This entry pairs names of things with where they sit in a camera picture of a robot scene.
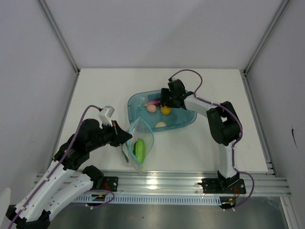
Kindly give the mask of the green bell pepper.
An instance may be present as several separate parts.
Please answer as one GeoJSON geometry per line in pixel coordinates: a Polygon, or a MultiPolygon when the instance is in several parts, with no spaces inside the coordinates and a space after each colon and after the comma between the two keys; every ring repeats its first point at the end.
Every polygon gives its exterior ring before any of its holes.
{"type": "Polygon", "coordinates": [[[132,147],[132,153],[136,156],[136,144],[137,142],[133,143],[133,147],[132,147]]]}

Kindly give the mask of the blue translucent plastic basin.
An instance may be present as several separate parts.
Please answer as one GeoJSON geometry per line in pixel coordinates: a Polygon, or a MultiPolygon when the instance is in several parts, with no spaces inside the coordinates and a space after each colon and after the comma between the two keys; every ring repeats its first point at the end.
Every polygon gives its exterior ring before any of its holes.
{"type": "Polygon", "coordinates": [[[133,123],[140,117],[149,125],[153,132],[160,132],[183,128],[196,120],[196,112],[182,108],[173,108],[169,114],[163,114],[160,106],[157,105],[155,112],[149,112],[147,110],[149,103],[158,102],[160,98],[161,90],[141,92],[131,96],[127,103],[129,122],[133,123]]]}

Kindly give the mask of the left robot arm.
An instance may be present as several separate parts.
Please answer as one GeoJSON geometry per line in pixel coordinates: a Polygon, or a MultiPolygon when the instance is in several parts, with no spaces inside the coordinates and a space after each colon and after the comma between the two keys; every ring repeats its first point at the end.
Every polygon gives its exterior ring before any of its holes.
{"type": "Polygon", "coordinates": [[[87,166],[64,189],[60,187],[90,158],[90,152],[106,145],[119,147],[131,138],[132,135],[122,130],[115,120],[108,125],[101,125],[95,119],[81,121],[33,190],[21,202],[8,207],[9,228],[46,229],[55,216],[82,193],[101,191],[113,194],[104,174],[93,165],[87,166]]]}

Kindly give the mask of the white egg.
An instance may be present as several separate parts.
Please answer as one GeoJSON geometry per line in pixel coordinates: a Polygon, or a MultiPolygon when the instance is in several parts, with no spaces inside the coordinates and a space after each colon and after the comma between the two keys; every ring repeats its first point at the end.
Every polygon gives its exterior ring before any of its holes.
{"type": "Polygon", "coordinates": [[[155,127],[156,128],[160,128],[160,127],[165,127],[166,126],[166,123],[165,122],[158,122],[155,127]]]}

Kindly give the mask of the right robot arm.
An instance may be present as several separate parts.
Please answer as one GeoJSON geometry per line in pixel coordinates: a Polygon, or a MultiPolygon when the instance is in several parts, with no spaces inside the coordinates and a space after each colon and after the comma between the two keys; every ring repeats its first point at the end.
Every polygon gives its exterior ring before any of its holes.
{"type": "Polygon", "coordinates": [[[168,88],[161,89],[161,106],[194,111],[208,120],[210,133],[219,146],[220,167],[217,171],[217,185],[222,192],[229,192],[239,180],[235,168],[235,145],[243,135],[242,125],[233,105],[207,101],[194,92],[187,91],[181,80],[169,80],[168,88]]]}

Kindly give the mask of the clear zip top bag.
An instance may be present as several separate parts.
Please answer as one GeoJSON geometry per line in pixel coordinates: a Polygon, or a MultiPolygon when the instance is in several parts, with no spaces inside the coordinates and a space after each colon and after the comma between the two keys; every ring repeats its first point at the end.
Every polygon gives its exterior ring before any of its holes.
{"type": "Polygon", "coordinates": [[[137,118],[128,128],[132,137],[121,146],[121,152],[126,163],[142,173],[145,171],[145,161],[154,144],[154,135],[150,126],[141,118],[137,118]]]}

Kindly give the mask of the light green cucumber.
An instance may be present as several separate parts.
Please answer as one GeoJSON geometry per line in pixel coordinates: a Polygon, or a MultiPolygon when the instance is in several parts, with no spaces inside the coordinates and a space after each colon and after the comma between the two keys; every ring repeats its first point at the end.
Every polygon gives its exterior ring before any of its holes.
{"type": "Polygon", "coordinates": [[[137,144],[136,144],[136,156],[138,161],[142,164],[145,160],[145,142],[138,138],[137,144]]]}

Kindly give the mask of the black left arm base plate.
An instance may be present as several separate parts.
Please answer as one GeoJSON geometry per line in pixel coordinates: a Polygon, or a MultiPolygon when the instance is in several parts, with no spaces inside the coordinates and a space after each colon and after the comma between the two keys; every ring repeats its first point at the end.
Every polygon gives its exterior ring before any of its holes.
{"type": "Polygon", "coordinates": [[[95,184],[95,189],[116,192],[118,188],[118,182],[118,177],[102,177],[97,180],[97,183],[95,184]]]}

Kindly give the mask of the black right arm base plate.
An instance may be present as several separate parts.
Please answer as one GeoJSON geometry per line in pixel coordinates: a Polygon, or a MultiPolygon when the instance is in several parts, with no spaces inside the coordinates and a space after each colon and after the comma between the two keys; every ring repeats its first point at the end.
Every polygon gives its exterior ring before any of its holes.
{"type": "Polygon", "coordinates": [[[205,194],[246,194],[243,179],[228,183],[217,178],[203,178],[197,184],[203,188],[205,194]]]}

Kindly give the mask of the orange fruit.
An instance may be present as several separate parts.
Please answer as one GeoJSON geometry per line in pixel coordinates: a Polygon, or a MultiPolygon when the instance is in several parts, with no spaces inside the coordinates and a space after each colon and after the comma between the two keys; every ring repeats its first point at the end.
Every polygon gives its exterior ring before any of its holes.
{"type": "Polygon", "coordinates": [[[162,107],[160,108],[160,110],[161,110],[161,113],[162,113],[163,115],[168,115],[168,114],[170,114],[171,111],[172,111],[172,109],[171,109],[170,107],[167,107],[167,106],[162,106],[162,107]]]}

